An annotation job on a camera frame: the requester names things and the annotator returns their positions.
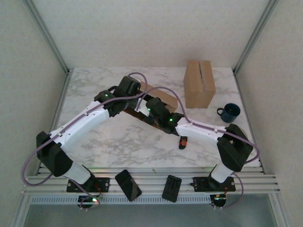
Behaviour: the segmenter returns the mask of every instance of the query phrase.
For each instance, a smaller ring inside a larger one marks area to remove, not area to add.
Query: marble surface
[[[118,85],[130,72],[141,72],[153,86],[173,89],[184,100],[185,67],[173,68],[75,68],[62,108],[58,126],[67,123],[93,100],[100,91]],[[227,126],[216,109],[233,102],[242,112],[234,124],[251,140],[251,133],[231,68],[213,68],[216,93],[207,109],[186,109],[189,118],[207,124]],[[207,141],[188,138],[187,147],[178,149],[179,137],[168,135],[122,112],[101,123],[82,137],[67,153],[87,167],[213,167],[220,161],[217,147]],[[260,166],[255,160],[246,166]]]

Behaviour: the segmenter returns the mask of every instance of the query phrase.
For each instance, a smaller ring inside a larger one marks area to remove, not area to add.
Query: blue mug
[[[221,116],[222,121],[232,123],[241,113],[240,107],[235,103],[228,103],[224,108],[218,108],[217,114]]]

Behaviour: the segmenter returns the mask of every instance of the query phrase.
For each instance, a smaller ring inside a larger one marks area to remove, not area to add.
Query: cardboard box
[[[207,108],[216,92],[210,61],[188,61],[183,83],[186,108]]]
[[[150,90],[151,88],[154,88],[153,86],[151,85],[147,85],[147,90]],[[141,81],[141,88],[140,88],[140,92],[143,92],[145,90],[145,83]],[[148,93],[148,95],[146,96],[146,98],[152,98],[152,97],[158,97],[159,99],[161,99],[162,102],[165,103],[165,107],[171,112],[175,112],[175,110],[177,109],[178,107],[178,100],[176,97],[174,96],[171,96],[170,94],[166,93],[166,92],[163,92],[159,89],[155,89],[153,91],[151,91],[150,93]],[[155,123],[149,123],[147,121],[147,117],[143,114],[143,113],[140,113],[140,112],[136,112],[135,110],[133,109],[130,109],[130,108],[127,108],[126,110],[124,110],[124,112],[126,112],[127,114],[130,114],[131,116],[143,121],[143,122],[146,122],[148,123],[149,125],[157,128],[157,129],[161,129],[159,128],[158,125],[156,125]]]

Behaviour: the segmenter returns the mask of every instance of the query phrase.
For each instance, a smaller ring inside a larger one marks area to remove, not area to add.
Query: black phone
[[[142,194],[137,183],[126,169],[118,173],[115,179],[130,202]]]

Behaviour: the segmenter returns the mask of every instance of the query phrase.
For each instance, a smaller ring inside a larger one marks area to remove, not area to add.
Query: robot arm
[[[101,105],[112,98],[134,96],[138,94],[139,88],[140,83],[127,76],[122,79],[119,86],[115,87],[113,93],[109,90],[100,92],[85,110],[64,126],[52,131],[49,135],[45,132],[37,135],[37,146],[40,146],[59,134],[58,138],[38,151],[37,157],[54,176],[66,176],[75,180],[85,190],[89,190],[94,185],[94,175],[86,167],[73,162],[65,152],[69,151],[71,145],[94,126],[129,108],[148,116],[149,119],[152,119],[158,125],[158,128],[168,134],[208,140],[216,144],[222,161],[215,166],[209,175],[210,182],[213,182],[214,185],[223,183],[234,171],[239,172],[242,169],[252,151],[252,147],[217,131],[228,131],[247,139],[239,127],[234,124],[230,124],[229,127],[225,128],[194,120],[189,123],[183,114],[170,113],[159,98],[148,98],[148,101],[142,100],[141,102],[139,102],[140,99],[138,98],[117,100]],[[213,128],[214,131],[193,125],[193,122]]]

